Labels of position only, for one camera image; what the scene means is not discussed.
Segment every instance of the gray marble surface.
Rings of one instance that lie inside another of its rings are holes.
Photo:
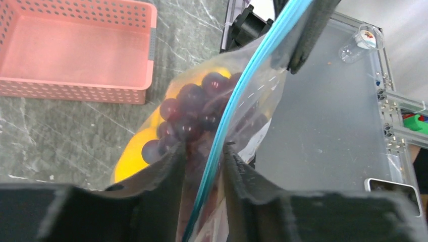
[[[162,101],[170,80],[220,49],[227,0],[152,3],[158,18],[147,103],[0,97],[0,183],[109,185],[126,144]]]

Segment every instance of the grape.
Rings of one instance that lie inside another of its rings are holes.
[[[202,129],[198,119],[186,114],[178,120],[171,122],[174,131],[174,136],[180,141],[193,142],[199,139],[202,135]]]
[[[173,131],[167,122],[162,122],[159,127],[157,127],[157,137],[162,138],[165,135],[172,135]]]
[[[158,143],[159,140],[150,140],[143,146],[143,149],[141,150],[141,155],[144,161],[149,165],[155,163],[161,158],[159,152],[157,151]]]
[[[178,112],[178,101],[175,98],[165,99],[159,107],[160,116],[168,120],[171,115]]]
[[[177,95],[182,112],[199,112],[205,105],[205,92],[203,89],[193,83],[184,85]]]
[[[173,147],[178,140],[174,138],[172,135],[165,135],[163,138],[159,140],[157,145],[157,150],[160,155],[164,155],[171,147]]]
[[[208,73],[202,80],[202,89],[209,97],[215,97],[228,88],[228,79],[220,73]]]
[[[215,131],[219,126],[221,116],[212,114],[202,114],[198,117],[199,123],[205,131]]]
[[[233,74],[228,80],[228,87],[235,88],[236,84],[239,81],[239,78],[241,78],[241,75],[242,75],[242,72]]]

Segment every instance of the metal frame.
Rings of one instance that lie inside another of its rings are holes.
[[[364,23],[340,13],[334,13],[331,18],[356,28]],[[381,79],[378,102],[379,112],[384,122],[385,143],[388,153],[399,157],[403,182],[417,188],[408,144],[428,149],[428,136],[403,127],[401,109],[423,115],[428,115],[428,110],[425,109],[426,106],[423,101],[414,100],[395,92],[395,83],[385,49],[378,51],[378,58],[381,70],[376,73]]]

